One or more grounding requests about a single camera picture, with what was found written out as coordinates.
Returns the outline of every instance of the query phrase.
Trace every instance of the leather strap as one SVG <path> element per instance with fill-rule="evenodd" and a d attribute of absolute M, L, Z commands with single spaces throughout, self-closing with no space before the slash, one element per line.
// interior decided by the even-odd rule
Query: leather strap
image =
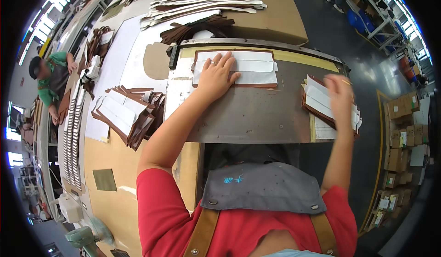
<path fill-rule="evenodd" d="M 205 257 L 218 223 L 219 210 L 203 208 L 195 229 L 191 234 L 190 242 L 185 249 L 184 257 Z"/>
<path fill-rule="evenodd" d="M 338 256 L 337 244 L 335 241 L 334 232 L 329 224 L 328 218 L 324 213 L 309 216 L 314 226 L 315 233 L 318 238 L 318 243 L 322 249 L 322 254 Z"/>
<path fill-rule="evenodd" d="M 184 252 L 184 257 L 205 257 L 218 223 L 219 210 L 203 208 L 190 242 Z M 334 232 L 324 213 L 310 215 L 312 225 L 322 249 L 322 254 L 338 256 Z"/>

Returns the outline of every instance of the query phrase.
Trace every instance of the stack of cardboard boxes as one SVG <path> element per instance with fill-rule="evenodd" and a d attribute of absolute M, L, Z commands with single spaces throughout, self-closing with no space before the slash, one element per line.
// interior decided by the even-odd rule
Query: stack of cardboard boxes
<path fill-rule="evenodd" d="M 412 113 L 419 111 L 416 92 L 387 103 L 390 122 L 389 156 L 385 159 L 385 190 L 378 191 L 364 231 L 380 227 L 388 218 L 397 218 L 409 204 L 413 174 L 409 172 L 412 147 L 428 143 L 427 125 L 413 124 Z"/>

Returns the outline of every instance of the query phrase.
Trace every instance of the hand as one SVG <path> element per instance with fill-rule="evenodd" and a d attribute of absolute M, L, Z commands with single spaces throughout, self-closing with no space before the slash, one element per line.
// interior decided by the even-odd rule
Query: hand
<path fill-rule="evenodd" d="M 58 124 L 58 115 L 52 116 L 52 123 L 56 126 Z"/>
<path fill-rule="evenodd" d="M 78 68 L 78 64 L 77 64 L 77 63 L 75 63 L 75 62 L 69 63 L 69 64 L 68 64 L 69 75 L 71 75 L 71 74 L 72 74 L 72 71 L 73 71 L 74 69 L 76 69 L 76 68 Z"/>
<path fill-rule="evenodd" d="M 229 78 L 231 67 L 236 59 L 231 57 L 231 51 L 222 57 L 218 53 L 213 61 L 205 61 L 196 91 L 208 101 L 213 102 L 224 95 L 229 87 L 240 77 L 240 73 L 233 73 Z"/>
<path fill-rule="evenodd" d="M 329 74 L 325 76 L 324 81 L 331 98 L 331 111 L 334 115 L 337 130 L 349 131 L 351 134 L 351 113 L 354 93 L 349 79 L 343 75 Z"/>

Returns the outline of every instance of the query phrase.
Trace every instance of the red shirt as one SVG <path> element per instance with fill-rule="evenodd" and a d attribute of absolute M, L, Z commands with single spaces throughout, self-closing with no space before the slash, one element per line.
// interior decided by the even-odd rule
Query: red shirt
<path fill-rule="evenodd" d="M 198 205 L 190 216 L 175 180 L 164 170 L 144 170 L 139 174 L 136 183 L 142 255 L 182 256 L 202 208 Z M 334 186 L 323 195 L 323 200 L 339 256 L 353 256 L 357 243 L 357 226 L 348 204 L 348 193 Z M 273 229 L 288 230 L 299 250 L 321 253 L 308 215 L 234 209 L 220 212 L 207 256 L 248 256 L 256 248 L 259 239 Z"/>

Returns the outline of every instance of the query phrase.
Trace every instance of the white label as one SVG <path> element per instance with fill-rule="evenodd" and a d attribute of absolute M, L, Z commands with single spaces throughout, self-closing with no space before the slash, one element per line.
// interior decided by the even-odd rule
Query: white label
<path fill-rule="evenodd" d="M 378 207 L 381 209 L 387 209 L 389 207 L 389 200 L 387 199 L 380 200 L 380 205 Z"/>
<path fill-rule="evenodd" d="M 377 219 L 375 220 L 375 224 L 378 225 L 378 224 L 380 223 L 382 217 L 383 217 L 383 213 L 378 212 L 378 213 L 377 213 Z"/>
<path fill-rule="evenodd" d="M 390 196 L 390 206 L 389 206 L 389 210 L 393 210 L 393 208 L 395 207 L 395 202 L 396 202 L 396 198 L 395 196 Z"/>

